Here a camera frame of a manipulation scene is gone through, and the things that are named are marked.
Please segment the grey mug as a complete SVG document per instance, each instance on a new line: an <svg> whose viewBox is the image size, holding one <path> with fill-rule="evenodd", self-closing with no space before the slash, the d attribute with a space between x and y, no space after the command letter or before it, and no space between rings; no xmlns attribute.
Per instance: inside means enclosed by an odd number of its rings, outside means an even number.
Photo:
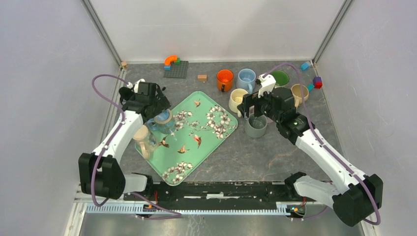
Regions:
<svg viewBox="0 0 417 236"><path fill-rule="evenodd" d="M264 136L267 124L268 120L265 115L256 117L254 114L250 114L244 125L244 131L251 138L260 138Z"/></svg>

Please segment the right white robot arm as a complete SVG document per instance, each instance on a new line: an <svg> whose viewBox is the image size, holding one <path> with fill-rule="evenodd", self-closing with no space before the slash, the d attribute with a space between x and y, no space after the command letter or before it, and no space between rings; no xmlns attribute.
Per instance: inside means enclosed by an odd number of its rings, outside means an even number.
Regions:
<svg viewBox="0 0 417 236"><path fill-rule="evenodd" d="M291 201L300 197L316 200L331 208L346 225L361 221L379 225L383 181L367 175L347 161L321 135L308 114L297 112L295 98L288 88L274 88L243 96L238 110L247 118L250 107L254 116L264 115L275 121L280 135L306 153L327 174L331 182L318 181L303 172L284 180L284 195Z"/></svg>

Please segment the blue tan small mug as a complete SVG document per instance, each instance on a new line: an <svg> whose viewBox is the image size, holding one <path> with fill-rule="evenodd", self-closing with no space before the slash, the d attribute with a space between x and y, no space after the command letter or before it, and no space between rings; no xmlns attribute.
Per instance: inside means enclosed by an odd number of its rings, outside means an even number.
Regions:
<svg viewBox="0 0 417 236"><path fill-rule="evenodd" d="M172 134L175 131L175 119L170 109L166 109L154 118L149 119L145 125L151 131L163 134Z"/></svg>

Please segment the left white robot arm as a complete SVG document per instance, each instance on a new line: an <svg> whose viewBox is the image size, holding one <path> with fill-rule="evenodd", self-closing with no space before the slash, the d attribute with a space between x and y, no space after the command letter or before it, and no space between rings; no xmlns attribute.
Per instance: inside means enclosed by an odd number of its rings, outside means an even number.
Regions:
<svg viewBox="0 0 417 236"><path fill-rule="evenodd" d="M91 153L82 153L78 160L81 191L96 197L118 199L135 192L142 200L154 196L150 176L124 174L121 157L133 135L145 123L170 108L171 104L156 83L137 82L133 88L121 87L119 118L114 127Z"/></svg>

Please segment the cream paisley mug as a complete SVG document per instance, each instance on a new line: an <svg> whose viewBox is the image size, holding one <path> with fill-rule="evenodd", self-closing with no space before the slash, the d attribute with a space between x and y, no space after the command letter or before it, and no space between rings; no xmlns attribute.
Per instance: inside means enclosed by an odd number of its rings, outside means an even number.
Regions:
<svg viewBox="0 0 417 236"><path fill-rule="evenodd" d="M133 140L139 147L142 157L146 160L151 158L152 153L155 152L159 146L158 140L146 125L142 125L136 131L136 133L133 135Z"/></svg>

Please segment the floral cream mug green inside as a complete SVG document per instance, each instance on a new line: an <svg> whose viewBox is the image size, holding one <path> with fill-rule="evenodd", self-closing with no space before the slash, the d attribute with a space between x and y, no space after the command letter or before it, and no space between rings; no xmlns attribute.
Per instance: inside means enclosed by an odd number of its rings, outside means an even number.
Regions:
<svg viewBox="0 0 417 236"><path fill-rule="evenodd" d="M285 87L289 83L289 75L281 70L275 70L271 72L271 75L275 79L275 88Z"/></svg>

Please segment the orange mug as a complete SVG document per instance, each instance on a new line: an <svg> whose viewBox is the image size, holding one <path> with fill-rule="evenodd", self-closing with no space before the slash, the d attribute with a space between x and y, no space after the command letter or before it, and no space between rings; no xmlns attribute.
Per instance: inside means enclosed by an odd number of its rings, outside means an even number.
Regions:
<svg viewBox="0 0 417 236"><path fill-rule="evenodd" d="M227 92L232 89L234 74L231 70L222 69L218 71L216 77L217 77L217 88L221 92Z"/></svg>

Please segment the light blue ribbed mug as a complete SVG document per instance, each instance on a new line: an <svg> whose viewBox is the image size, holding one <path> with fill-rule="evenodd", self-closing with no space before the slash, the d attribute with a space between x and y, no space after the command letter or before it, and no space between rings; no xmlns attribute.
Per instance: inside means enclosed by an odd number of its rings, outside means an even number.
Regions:
<svg viewBox="0 0 417 236"><path fill-rule="evenodd" d="M236 88L238 89L244 89L249 94L252 94L254 92L254 88L256 85L256 73L248 68L242 69L238 73L238 78L236 81Z"/></svg>

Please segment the tan ceramic mug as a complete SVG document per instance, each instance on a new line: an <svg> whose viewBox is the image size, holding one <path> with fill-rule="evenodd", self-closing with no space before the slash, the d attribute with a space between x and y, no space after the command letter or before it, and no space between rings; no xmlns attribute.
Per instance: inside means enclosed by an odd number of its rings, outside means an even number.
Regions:
<svg viewBox="0 0 417 236"><path fill-rule="evenodd" d="M301 86L300 84L295 84L291 87L291 92L295 100L295 107L298 108L303 101L307 101L309 98L309 91L306 86Z"/></svg>

